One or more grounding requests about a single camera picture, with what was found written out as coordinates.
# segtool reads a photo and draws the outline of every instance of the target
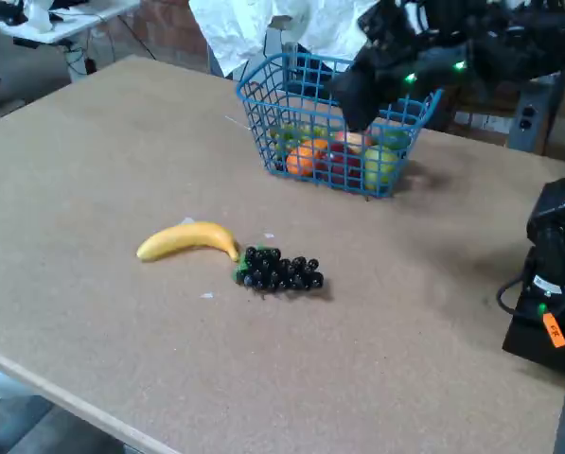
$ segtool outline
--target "red apple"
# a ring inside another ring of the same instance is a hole
[[[347,136],[347,147],[354,154],[362,154],[365,149],[375,145],[375,139],[373,139],[370,135],[363,135],[359,132],[337,131],[335,134],[335,140],[344,144],[345,136]]]
[[[360,158],[348,151],[344,144],[338,142],[330,144],[330,151],[321,162],[316,164],[316,170],[320,170],[318,176],[328,181],[328,172],[330,172],[331,181],[335,184],[345,184],[345,168],[347,168],[347,184],[359,187],[362,162]]]

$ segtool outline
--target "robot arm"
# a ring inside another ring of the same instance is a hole
[[[561,0],[509,9],[486,0],[380,0],[359,20],[368,41],[330,82],[347,126],[363,131],[383,103],[449,85],[491,93],[565,69]]]

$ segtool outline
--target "orange tag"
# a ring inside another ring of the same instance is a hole
[[[559,329],[559,325],[557,324],[554,314],[550,314],[549,312],[543,314],[543,323],[545,323],[545,328],[547,328],[547,333],[549,333],[549,337],[551,338],[551,342],[554,343],[554,347],[564,347],[564,335],[562,334],[561,329]]]

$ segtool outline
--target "orange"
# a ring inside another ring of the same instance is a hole
[[[286,167],[292,175],[308,177],[313,172],[316,159],[322,159],[328,148],[325,139],[306,140],[286,158]]]

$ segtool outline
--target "bunch of black grapes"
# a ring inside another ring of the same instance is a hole
[[[279,249],[249,247],[234,271],[234,279],[260,291],[310,290],[324,284],[324,276],[316,271],[318,265],[315,258],[290,260],[281,258]]]

